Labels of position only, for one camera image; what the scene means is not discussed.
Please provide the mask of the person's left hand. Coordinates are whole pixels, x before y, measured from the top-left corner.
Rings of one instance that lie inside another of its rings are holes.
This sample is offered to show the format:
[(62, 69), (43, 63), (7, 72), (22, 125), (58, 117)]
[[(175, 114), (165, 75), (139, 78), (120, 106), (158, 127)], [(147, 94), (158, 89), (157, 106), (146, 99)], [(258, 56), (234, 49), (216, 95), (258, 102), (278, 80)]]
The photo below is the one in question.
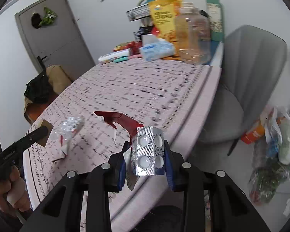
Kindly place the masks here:
[(30, 205), (25, 182), (18, 168), (13, 166), (8, 179), (0, 181), (0, 210), (15, 216), (15, 210), (25, 212), (30, 209)]

